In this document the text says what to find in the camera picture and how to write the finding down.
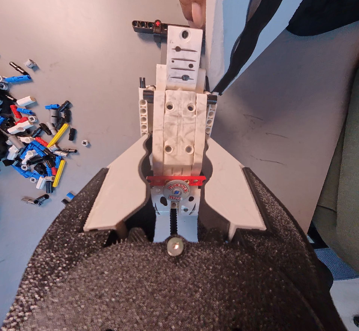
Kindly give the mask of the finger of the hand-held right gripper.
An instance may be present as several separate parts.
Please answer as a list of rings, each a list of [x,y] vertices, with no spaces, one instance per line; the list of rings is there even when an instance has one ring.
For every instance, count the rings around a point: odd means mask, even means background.
[[[206,0],[205,69],[211,92],[225,73],[223,36],[223,0]]]
[[[213,93],[222,95],[249,60],[264,27],[270,22],[283,0],[250,0],[245,27],[231,51],[227,72],[215,86]]]

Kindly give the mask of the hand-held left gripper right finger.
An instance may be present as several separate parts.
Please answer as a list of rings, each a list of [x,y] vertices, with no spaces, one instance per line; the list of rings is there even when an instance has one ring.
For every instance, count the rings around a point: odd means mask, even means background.
[[[231,240],[237,229],[265,231],[266,226],[243,171],[244,166],[212,138],[207,139],[206,157],[212,174],[204,186],[207,205],[229,222]]]

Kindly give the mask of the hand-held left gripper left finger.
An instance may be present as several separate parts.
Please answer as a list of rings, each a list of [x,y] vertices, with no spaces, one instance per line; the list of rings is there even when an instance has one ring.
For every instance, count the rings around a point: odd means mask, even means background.
[[[151,147],[151,135],[145,134],[109,165],[83,231],[115,230],[121,239],[128,236],[126,219],[149,200]]]

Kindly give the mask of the white toy truck model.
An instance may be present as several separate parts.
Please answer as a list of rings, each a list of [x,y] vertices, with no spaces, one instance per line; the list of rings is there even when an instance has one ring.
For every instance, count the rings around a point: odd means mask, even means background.
[[[169,213],[170,235],[177,234],[178,215],[197,215],[205,138],[217,108],[217,95],[205,90],[201,68],[203,30],[188,26],[134,20],[137,33],[156,43],[167,42],[164,64],[156,66],[156,84],[140,77],[141,135],[152,137],[151,200],[157,214]]]

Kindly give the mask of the grey desk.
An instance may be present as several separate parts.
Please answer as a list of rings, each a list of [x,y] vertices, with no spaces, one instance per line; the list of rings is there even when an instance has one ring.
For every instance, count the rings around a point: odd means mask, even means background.
[[[212,138],[250,167],[304,230],[309,227],[342,129],[348,82],[357,63],[358,24],[302,37],[285,31],[302,0],[283,0],[261,33],[254,56],[219,98]],[[78,130],[61,185],[41,195],[11,167],[1,167],[1,280],[17,284],[61,200],[77,193],[140,136],[139,77],[155,83],[160,48],[132,20],[185,24],[178,0],[1,0],[1,74],[34,60],[33,82],[15,98],[73,103]]]

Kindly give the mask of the pile of small brick parts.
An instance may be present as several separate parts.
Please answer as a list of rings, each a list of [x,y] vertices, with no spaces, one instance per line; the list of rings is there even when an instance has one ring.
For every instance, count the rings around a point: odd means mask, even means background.
[[[88,147],[76,126],[77,102],[69,91],[48,88],[45,95],[33,90],[37,69],[10,61],[11,73],[1,73],[1,208],[20,203],[42,206],[59,195],[68,204],[74,199],[79,146]]]

